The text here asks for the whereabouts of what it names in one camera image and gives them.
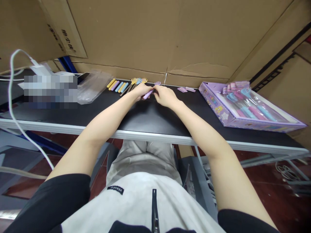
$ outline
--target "charger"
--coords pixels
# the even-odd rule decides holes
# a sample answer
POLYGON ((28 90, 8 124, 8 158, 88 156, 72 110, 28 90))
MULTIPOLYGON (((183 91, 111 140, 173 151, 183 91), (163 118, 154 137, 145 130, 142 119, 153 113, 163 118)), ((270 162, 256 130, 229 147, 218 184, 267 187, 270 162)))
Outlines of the charger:
POLYGON ((34 73, 38 76, 51 76, 53 75, 53 72, 51 70, 48 70, 44 65, 38 64, 35 60, 32 61, 34 64, 30 68, 34 73))

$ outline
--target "plastic fork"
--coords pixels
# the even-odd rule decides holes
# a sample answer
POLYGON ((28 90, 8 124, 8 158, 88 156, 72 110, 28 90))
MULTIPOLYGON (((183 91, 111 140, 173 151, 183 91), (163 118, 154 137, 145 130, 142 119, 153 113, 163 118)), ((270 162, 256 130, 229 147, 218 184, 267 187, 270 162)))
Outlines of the plastic fork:
POLYGON ((134 90, 134 88, 138 85, 138 84, 140 84, 142 82, 142 79, 141 78, 139 78, 138 80, 137 80, 137 83, 134 85, 134 87, 132 88, 132 90, 134 90))
POLYGON ((146 83, 146 82, 148 82, 148 79, 143 78, 143 79, 142 79, 142 83, 146 83))
POLYGON ((259 119, 259 120, 267 120, 267 118, 257 109, 254 104, 249 101, 249 99, 245 99, 244 95, 238 91, 234 92, 234 95, 240 99, 246 106, 248 106, 249 110, 259 119))
POLYGON ((250 89, 244 88, 241 90, 241 93, 245 95, 252 103, 256 105, 256 107, 265 115, 266 118, 268 118, 271 121, 277 121, 263 106, 257 104, 254 100, 252 100, 252 97, 250 95, 250 89))
MULTIPOLYGON (((161 85, 161 82, 155 82, 155 85, 161 85)), ((149 91, 147 94, 145 94, 145 96, 143 97, 143 99, 147 99, 151 93, 153 92, 153 90, 149 91)))
POLYGON ((125 94, 128 93, 129 90, 132 88, 132 86, 137 82, 137 78, 132 78, 131 79, 132 83, 124 90, 124 92, 120 95, 121 97, 125 94))
POLYGON ((227 98, 231 100, 233 103, 235 103, 236 106, 243 112, 243 114, 247 118, 257 119, 257 117, 255 117, 254 114, 246 106, 240 103, 240 101, 237 99, 237 97, 234 95, 233 92, 229 93, 227 95, 227 98))

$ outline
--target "white wire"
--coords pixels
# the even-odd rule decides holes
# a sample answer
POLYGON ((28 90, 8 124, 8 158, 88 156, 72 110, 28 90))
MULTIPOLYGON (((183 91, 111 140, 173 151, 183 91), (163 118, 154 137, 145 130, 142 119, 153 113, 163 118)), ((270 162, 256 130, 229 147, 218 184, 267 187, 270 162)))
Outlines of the white wire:
POLYGON ((13 108, 12 108, 12 85, 13 85, 13 78, 14 78, 14 57, 16 54, 18 54, 19 52, 23 52, 25 53, 31 60, 33 60, 33 58, 31 56, 29 56, 28 53, 26 53, 24 50, 18 49, 16 50, 12 55, 11 55, 11 59, 10 59, 10 66, 11 66, 11 77, 10 77, 10 83, 9 83, 9 87, 8 87, 8 97, 9 97, 9 111, 11 114, 11 117, 13 119, 13 121, 15 122, 15 124, 17 125, 17 127, 19 128, 19 130, 22 132, 22 134, 25 136, 25 138, 27 138, 32 144, 34 144, 40 151, 41 153, 44 155, 44 157, 46 158, 46 160, 48 161, 51 169, 54 169, 54 166, 51 162, 51 160, 49 159, 49 157, 47 156, 47 154, 43 151, 43 149, 37 144, 35 143, 26 133, 25 131, 21 128, 21 126, 19 125, 19 123, 17 122, 14 114, 13 114, 13 108))
POLYGON ((300 178, 286 165, 277 166, 278 162, 275 163, 275 168, 278 172, 282 174, 282 176, 289 181, 299 181, 300 178))
MULTIPOLYGON (((9 79, 0 79, 0 81, 10 81, 9 79)), ((14 79, 13 81, 24 81, 24 79, 14 79)))
MULTIPOLYGON (((21 74, 25 69, 21 69, 20 71, 18 71, 17 73, 14 74, 18 75, 21 74)), ((11 75, 0 75, 1 77, 11 77, 11 75)), ((10 81, 9 79, 0 79, 0 81, 10 81)), ((13 81, 24 81, 24 79, 13 79, 13 81)))

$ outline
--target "forearm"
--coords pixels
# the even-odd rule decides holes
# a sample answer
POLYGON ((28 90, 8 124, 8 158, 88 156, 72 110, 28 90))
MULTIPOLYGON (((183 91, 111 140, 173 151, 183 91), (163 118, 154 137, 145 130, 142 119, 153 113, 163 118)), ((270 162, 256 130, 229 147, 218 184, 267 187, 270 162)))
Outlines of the forearm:
POLYGON ((79 138, 95 146, 102 146, 117 130, 124 116, 136 102, 130 92, 99 113, 83 130, 79 138))
POLYGON ((236 155, 226 140, 206 121, 189 109, 182 101, 172 107, 190 132, 193 140, 209 159, 220 159, 236 155))
POLYGON ((130 92, 99 113, 74 141, 47 180, 72 173, 91 176, 101 146, 117 130, 136 99, 137 96, 130 92))
POLYGON ((183 102, 172 110, 208 157, 218 209, 239 210, 276 228, 226 140, 183 102))

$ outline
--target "purple fork handle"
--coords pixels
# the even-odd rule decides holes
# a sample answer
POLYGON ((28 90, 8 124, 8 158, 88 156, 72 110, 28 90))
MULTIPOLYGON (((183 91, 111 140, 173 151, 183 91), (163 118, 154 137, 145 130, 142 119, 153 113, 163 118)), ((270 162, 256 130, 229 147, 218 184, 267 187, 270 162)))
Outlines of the purple fork handle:
POLYGON ((153 92, 153 90, 151 90, 151 91, 149 91, 147 94, 145 94, 145 96, 143 97, 143 99, 147 99, 147 98, 151 95, 152 92, 153 92))

